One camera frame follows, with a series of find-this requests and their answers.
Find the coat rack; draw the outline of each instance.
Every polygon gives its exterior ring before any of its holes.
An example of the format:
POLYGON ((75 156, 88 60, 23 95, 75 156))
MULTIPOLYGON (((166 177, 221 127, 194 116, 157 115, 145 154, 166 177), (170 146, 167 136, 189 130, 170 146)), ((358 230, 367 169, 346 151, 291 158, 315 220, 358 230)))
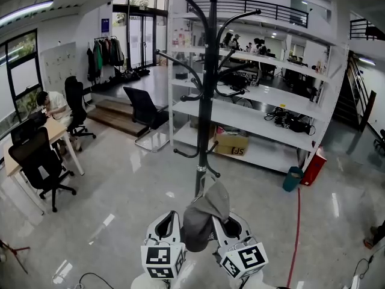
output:
POLYGON ((211 148, 208 147, 214 91, 218 93, 220 96, 224 96, 228 98, 231 98, 236 95, 243 95, 245 93, 244 90, 240 90, 229 94, 221 93, 218 91, 218 88, 217 88, 218 81, 224 75, 227 75, 242 69, 246 69, 248 67, 253 67, 253 63, 248 62, 240 66, 236 66, 220 72, 223 64, 227 60, 229 60, 229 58, 235 53, 235 50, 232 49, 229 52, 229 54, 221 61, 221 63, 218 64, 222 33, 226 29, 226 26, 228 26, 234 20, 249 16, 249 15, 260 14, 260 9, 231 17, 223 24, 223 26, 220 28, 217 34, 217 1, 218 0, 210 0, 210 10, 209 10, 208 19, 206 18, 205 14, 202 12, 200 7, 193 0, 186 0, 186 1, 191 6, 189 10, 198 16, 198 18, 202 21, 203 27, 205 29, 206 44, 205 44, 205 66, 203 69, 203 83, 199 79, 197 73, 189 65, 179 61, 178 59, 175 59, 170 55, 164 54, 159 49, 156 50, 156 53, 188 69, 194 76, 194 78, 191 79, 191 82, 195 85, 195 87, 199 91, 199 95, 197 96, 183 95, 180 98, 182 102, 199 101, 199 125, 198 125, 198 136, 197 136, 197 151, 193 155, 188 155, 184 152, 179 151, 178 149, 174 149, 175 153, 181 154, 182 156, 187 158, 194 158, 199 155, 199 164, 197 166, 196 187, 195 187, 195 196, 197 196, 198 192, 200 191, 201 178, 206 174, 207 170, 212 172, 217 178, 221 176, 220 173, 216 172, 213 168, 210 167, 208 163, 208 158, 207 158, 208 154, 210 154, 218 144, 218 142, 215 141, 211 148))

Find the shelving unit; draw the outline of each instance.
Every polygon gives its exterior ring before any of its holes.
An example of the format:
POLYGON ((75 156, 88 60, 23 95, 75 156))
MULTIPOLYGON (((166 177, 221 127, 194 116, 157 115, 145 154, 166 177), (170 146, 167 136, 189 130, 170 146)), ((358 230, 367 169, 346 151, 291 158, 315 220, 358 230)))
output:
MULTIPOLYGON (((234 14, 232 13, 217 13, 217 19, 219 21, 227 20, 233 15, 234 14)), ((193 13, 174 14, 173 0, 170 0, 167 52, 170 55, 177 52, 184 52, 186 53, 186 58, 189 58, 190 62, 192 62, 193 54, 204 54, 205 48, 173 46, 174 31, 179 31, 181 29, 180 25, 184 24, 180 19, 198 20, 197 16, 193 13)), ((222 101, 221 99, 213 99, 211 121, 213 121, 213 123, 220 123, 243 129, 248 132, 249 136, 249 144, 244 156, 225 156, 280 172, 287 172, 291 166, 300 166, 305 171, 319 147, 330 123, 342 87, 345 69, 347 67, 348 46, 333 40, 331 37, 320 36, 317 32, 309 31, 306 28, 293 26, 289 23, 279 22, 277 20, 250 16, 242 18, 242 23, 249 23, 251 25, 262 27, 271 26, 271 28, 275 30, 281 30, 285 33, 301 36, 302 38, 330 47, 328 51, 329 57, 326 74, 316 73, 311 68, 264 55, 252 55, 248 52, 241 51, 237 51, 232 55, 232 58, 274 65, 322 81, 324 84, 322 85, 322 93, 318 103, 310 102, 309 99, 291 92, 265 85, 247 87, 250 92, 246 92, 244 95, 239 96, 251 101, 258 101, 281 107, 313 118, 312 125, 316 128, 316 133, 314 135, 307 135, 304 132, 296 133, 290 129, 278 127, 273 120, 266 121, 264 119, 265 113, 261 111, 222 101), (298 163, 298 155, 301 155, 302 157, 305 155, 304 161, 301 159, 300 164, 298 163)), ((184 27, 193 26, 194 25, 190 22, 189 25, 185 25, 184 27)), ((226 56, 228 53, 228 50, 220 49, 220 55, 226 56)), ((197 130, 190 127, 188 120, 189 116, 198 116, 199 101, 181 102, 179 99, 180 92, 184 91, 183 88, 185 88, 186 95, 192 95, 191 92, 196 91, 195 85, 191 82, 190 74, 188 79, 175 79, 172 63, 169 63, 168 65, 168 77, 171 145, 174 145, 174 140, 176 140, 181 143, 196 146, 197 130), (175 95, 174 97, 173 89, 175 89, 176 95, 178 94, 178 96, 175 95), (176 132, 174 132, 173 126, 174 119, 179 119, 178 121, 183 123, 183 127, 177 129, 176 132)), ((233 92, 233 90, 226 85, 218 85, 218 89, 220 92, 226 94, 233 92)))
MULTIPOLYGON (((190 127, 188 122, 175 133, 174 139, 191 146, 197 146, 197 133, 197 130, 190 127)), ((298 166, 295 148, 255 136, 249 136, 248 148, 244 156, 222 155, 279 172, 288 172, 291 166, 298 166)))

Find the wooden desk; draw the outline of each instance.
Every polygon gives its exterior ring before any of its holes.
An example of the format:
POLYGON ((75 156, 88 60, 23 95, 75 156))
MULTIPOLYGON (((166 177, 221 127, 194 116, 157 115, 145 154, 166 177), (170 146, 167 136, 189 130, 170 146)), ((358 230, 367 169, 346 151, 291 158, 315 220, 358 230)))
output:
MULTIPOLYGON (((47 122, 44 124, 44 127, 48 131, 48 138, 51 144, 57 141, 59 138, 63 137, 64 141, 66 142, 67 148, 71 154, 71 157, 79 170, 79 173, 83 175, 84 174, 83 168, 81 167, 79 160, 76 157, 75 151, 72 148, 72 145, 67 133, 67 128, 63 124, 57 122, 52 117, 47 119, 47 122)), ((41 205, 40 198, 37 197, 36 194, 29 187, 28 188, 23 187, 20 184, 20 182, 16 179, 15 175, 20 172, 22 167, 17 162, 15 162, 15 160, 8 153, 8 150, 11 146, 12 146, 12 140, 9 140, 3 146, 5 172, 7 173, 7 176, 10 177, 15 184, 19 185, 24 190, 24 192, 34 202, 34 204, 36 204, 39 208, 43 206, 43 208, 40 208, 40 209, 45 210, 44 205, 41 205)), ((23 175, 21 175, 21 177, 26 183, 28 182, 23 175)))

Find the white shelf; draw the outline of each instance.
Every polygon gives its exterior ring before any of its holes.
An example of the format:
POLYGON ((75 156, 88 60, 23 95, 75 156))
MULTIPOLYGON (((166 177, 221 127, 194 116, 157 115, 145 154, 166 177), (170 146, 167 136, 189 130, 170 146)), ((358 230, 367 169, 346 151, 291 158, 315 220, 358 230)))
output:
MULTIPOLYGON (((174 139, 191 146, 197 146, 197 130, 190 127, 188 122, 174 135, 174 139)), ((249 136, 248 147, 244 156, 222 155, 285 173, 289 171, 291 166, 298 166, 295 148, 253 136, 249 136)))
MULTIPOLYGON (((182 48, 182 47, 172 47, 171 51, 173 52, 193 52, 196 54, 204 54, 205 49, 202 47, 188 47, 188 48, 182 48)), ((230 51, 227 49, 220 49, 219 50, 219 55, 228 55, 230 51)), ((271 64, 275 65, 277 67, 281 67, 283 69, 289 69, 293 70, 295 72, 305 74, 317 79, 320 79, 325 82, 333 82, 333 80, 325 75, 322 75, 320 73, 316 73, 314 70, 306 67, 306 66, 300 66, 298 64, 288 62, 288 61, 282 61, 273 57, 268 57, 266 55, 253 55, 249 52, 244 52, 244 51, 236 51, 232 56, 232 58, 237 58, 237 59, 243 59, 247 61, 257 61, 261 63, 266 63, 266 64, 271 64)))
MULTIPOLYGON (((171 83, 182 87, 195 88, 190 79, 191 75, 189 75, 188 79, 172 79, 171 83)), ((282 107, 296 113, 305 114, 323 122, 328 121, 328 116, 322 111, 317 103, 310 102, 309 99, 302 96, 268 87, 267 85, 247 87, 247 89, 250 92, 245 92, 245 94, 239 95, 239 97, 282 107)), ((218 90, 225 94, 234 92, 234 90, 231 90, 227 85, 218 86, 218 90)))
MULTIPOLYGON (((199 102, 178 102, 172 106, 172 110, 197 117, 199 102)), ((264 117, 265 114, 261 111, 218 99, 213 100, 211 121, 243 129, 307 151, 313 150, 312 141, 316 140, 317 134, 309 136, 304 132, 296 133, 290 129, 278 127, 273 120, 266 121, 264 117)))
MULTIPOLYGON (((217 20, 225 22, 226 20, 228 20, 229 18, 237 14, 238 13, 219 11, 217 13, 217 20)), ((196 16, 194 13, 174 13, 172 14, 172 17, 173 19, 184 18, 189 20, 199 20, 198 16, 196 16)), ((313 42, 317 42, 327 46, 330 46, 330 45, 340 46, 340 47, 345 46, 344 43, 337 41, 331 36, 321 34, 318 31, 312 31, 300 25, 293 25, 290 22, 285 22, 282 20, 275 20, 275 19, 267 18, 263 16, 251 15, 251 16, 243 17, 242 19, 236 20, 234 22, 248 23, 251 25, 257 25, 264 28, 271 28, 274 30, 283 31, 284 33, 289 33, 296 36, 304 37, 305 39, 309 39, 313 42)))

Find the wooden platform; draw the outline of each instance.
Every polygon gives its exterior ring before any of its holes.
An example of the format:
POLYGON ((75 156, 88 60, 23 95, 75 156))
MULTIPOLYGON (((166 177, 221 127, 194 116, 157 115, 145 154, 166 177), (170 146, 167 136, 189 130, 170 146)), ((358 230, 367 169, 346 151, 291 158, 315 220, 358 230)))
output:
POLYGON ((147 131, 146 126, 132 121, 132 107, 128 104, 103 100, 95 106, 87 114, 91 120, 136 137, 147 131))

